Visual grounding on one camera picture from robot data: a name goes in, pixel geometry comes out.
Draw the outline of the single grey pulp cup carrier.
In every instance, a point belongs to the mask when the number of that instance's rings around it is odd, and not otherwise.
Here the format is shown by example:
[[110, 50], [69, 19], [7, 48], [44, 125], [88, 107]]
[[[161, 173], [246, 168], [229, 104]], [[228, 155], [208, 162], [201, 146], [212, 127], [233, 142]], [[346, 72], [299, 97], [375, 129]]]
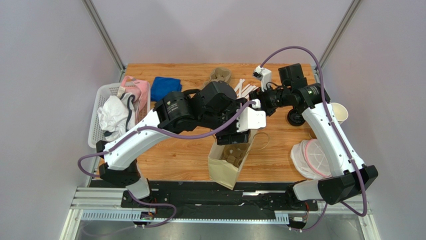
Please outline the single grey pulp cup carrier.
[[248, 151], [248, 143], [229, 144], [223, 149], [222, 158], [235, 167], [239, 167]]

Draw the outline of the pink cloth bag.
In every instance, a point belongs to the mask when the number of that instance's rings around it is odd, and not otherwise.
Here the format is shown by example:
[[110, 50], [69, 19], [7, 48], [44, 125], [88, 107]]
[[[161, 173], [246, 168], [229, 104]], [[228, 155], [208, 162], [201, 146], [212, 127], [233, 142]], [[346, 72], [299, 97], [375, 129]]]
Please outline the pink cloth bag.
[[130, 93], [135, 96], [133, 103], [138, 102], [141, 109], [147, 104], [150, 89], [148, 81], [126, 75], [119, 86], [117, 97], [121, 98], [124, 94]]

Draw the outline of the white crumpled cloth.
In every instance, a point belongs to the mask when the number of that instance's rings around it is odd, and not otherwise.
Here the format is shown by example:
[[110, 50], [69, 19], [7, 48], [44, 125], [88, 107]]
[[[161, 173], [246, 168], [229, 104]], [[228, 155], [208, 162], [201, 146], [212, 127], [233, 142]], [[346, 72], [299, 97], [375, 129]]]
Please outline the white crumpled cloth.
[[136, 124], [135, 95], [111, 95], [97, 110], [98, 122], [107, 142], [115, 141]]

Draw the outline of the brown paper bag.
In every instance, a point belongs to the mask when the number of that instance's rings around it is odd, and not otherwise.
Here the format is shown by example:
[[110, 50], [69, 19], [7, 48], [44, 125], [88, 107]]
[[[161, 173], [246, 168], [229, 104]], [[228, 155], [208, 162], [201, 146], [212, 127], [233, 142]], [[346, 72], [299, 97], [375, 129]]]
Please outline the brown paper bag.
[[[256, 147], [255, 139], [261, 135], [267, 137], [267, 142], [262, 146]], [[223, 160], [223, 150], [226, 145], [217, 145], [217, 143], [214, 143], [207, 156], [209, 179], [223, 187], [233, 190], [249, 153], [265, 149], [270, 140], [271, 138], [268, 133], [252, 130], [248, 141], [248, 150], [239, 167], [235, 167], [231, 163]]]

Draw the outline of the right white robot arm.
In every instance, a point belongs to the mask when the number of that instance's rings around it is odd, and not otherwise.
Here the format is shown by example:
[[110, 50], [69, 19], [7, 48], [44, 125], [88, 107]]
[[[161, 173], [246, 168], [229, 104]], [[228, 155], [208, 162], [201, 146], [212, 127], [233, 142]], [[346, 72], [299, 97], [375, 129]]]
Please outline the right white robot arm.
[[250, 100], [258, 99], [267, 116], [274, 114], [277, 108], [291, 106], [288, 122], [293, 126], [309, 124], [330, 169], [330, 176], [325, 179], [289, 185], [286, 189], [288, 201], [298, 204], [306, 200], [324, 200], [335, 205], [365, 195], [366, 189], [378, 177], [378, 170], [374, 165], [366, 165], [349, 143], [337, 122], [330, 97], [321, 91], [321, 84], [308, 84], [299, 63], [281, 67], [278, 73], [281, 84], [273, 88], [272, 72], [257, 66], [253, 76], [261, 81], [261, 87], [249, 94]]

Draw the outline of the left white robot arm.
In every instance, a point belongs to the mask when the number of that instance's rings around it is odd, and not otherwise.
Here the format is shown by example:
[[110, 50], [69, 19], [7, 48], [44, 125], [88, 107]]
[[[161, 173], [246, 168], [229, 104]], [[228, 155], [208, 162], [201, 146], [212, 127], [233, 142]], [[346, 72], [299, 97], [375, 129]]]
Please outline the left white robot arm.
[[219, 146], [247, 143], [250, 131], [238, 132], [237, 118], [249, 105], [224, 81], [203, 89], [172, 91], [116, 142], [104, 146], [99, 177], [144, 199], [151, 188], [138, 167], [138, 156], [168, 138], [195, 140], [214, 135]]

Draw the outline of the bundle of white straws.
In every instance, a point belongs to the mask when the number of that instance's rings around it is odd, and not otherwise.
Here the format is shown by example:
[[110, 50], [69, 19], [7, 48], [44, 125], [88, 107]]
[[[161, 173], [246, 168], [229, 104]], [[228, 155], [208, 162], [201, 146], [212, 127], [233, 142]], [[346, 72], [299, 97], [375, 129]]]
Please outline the bundle of white straws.
[[249, 93], [256, 90], [258, 87], [252, 84], [245, 84], [246, 80], [240, 78], [237, 85], [234, 87], [237, 98], [249, 98]]

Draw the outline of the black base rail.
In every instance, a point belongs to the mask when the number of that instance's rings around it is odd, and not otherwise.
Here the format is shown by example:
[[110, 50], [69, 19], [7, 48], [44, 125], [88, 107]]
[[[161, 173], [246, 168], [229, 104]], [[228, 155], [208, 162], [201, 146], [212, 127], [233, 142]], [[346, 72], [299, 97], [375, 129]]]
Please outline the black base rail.
[[238, 182], [233, 190], [211, 181], [151, 181], [151, 194], [134, 201], [127, 190], [118, 195], [119, 207], [140, 210], [136, 222], [173, 217], [189, 221], [273, 221], [287, 223], [279, 213], [299, 214], [318, 211], [315, 200], [291, 206], [286, 198], [287, 182]]

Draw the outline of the white plastic basket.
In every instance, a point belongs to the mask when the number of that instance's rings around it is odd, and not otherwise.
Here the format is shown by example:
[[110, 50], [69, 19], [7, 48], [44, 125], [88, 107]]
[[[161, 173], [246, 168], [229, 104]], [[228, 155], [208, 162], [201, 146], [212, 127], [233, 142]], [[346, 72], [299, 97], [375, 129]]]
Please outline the white plastic basket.
[[[93, 111], [91, 115], [91, 122], [90, 122], [90, 128], [88, 132], [88, 140], [87, 143], [89, 147], [95, 149], [96, 143], [98, 141], [105, 141], [104, 132], [101, 130], [101, 127], [99, 125], [99, 118], [97, 115], [98, 108], [102, 107], [104, 103], [108, 100], [108, 98], [112, 95], [116, 95], [119, 91], [121, 83], [111, 83], [102, 85], [96, 93], [96, 97], [94, 100], [93, 105]], [[140, 110], [138, 116], [137, 116], [137, 123], [140, 122], [150, 111], [151, 107], [151, 85], [148, 82], [147, 83], [147, 96], [146, 96], [146, 103], [143, 106], [139, 106], [138, 109]]]

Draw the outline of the spare black cup lid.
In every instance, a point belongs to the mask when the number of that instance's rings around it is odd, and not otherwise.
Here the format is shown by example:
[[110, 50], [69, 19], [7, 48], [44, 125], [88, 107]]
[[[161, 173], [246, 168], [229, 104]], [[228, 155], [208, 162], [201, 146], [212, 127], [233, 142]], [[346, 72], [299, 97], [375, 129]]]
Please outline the spare black cup lid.
[[303, 116], [297, 112], [295, 108], [291, 109], [287, 114], [287, 121], [290, 125], [299, 127], [302, 126], [306, 121]]

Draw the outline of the blue folded cloth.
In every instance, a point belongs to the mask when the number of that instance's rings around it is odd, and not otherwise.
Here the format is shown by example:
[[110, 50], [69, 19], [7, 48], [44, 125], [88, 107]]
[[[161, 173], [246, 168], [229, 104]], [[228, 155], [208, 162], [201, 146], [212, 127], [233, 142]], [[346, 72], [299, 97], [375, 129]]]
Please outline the blue folded cloth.
[[150, 100], [152, 102], [158, 102], [170, 92], [180, 92], [182, 87], [180, 79], [156, 76], [151, 86]]

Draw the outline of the stack of paper cups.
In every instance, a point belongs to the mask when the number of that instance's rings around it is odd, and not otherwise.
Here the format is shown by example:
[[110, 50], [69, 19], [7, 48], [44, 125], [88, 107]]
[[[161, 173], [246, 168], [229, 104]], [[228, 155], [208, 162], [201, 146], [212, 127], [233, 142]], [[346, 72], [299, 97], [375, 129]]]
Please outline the stack of paper cups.
[[331, 105], [332, 105], [332, 108], [333, 108], [334, 116], [335, 116], [337, 122], [341, 125], [342, 123], [344, 123], [348, 119], [349, 112], [346, 109], [346, 107], [343, 106], [340, 103], [332, 102]]

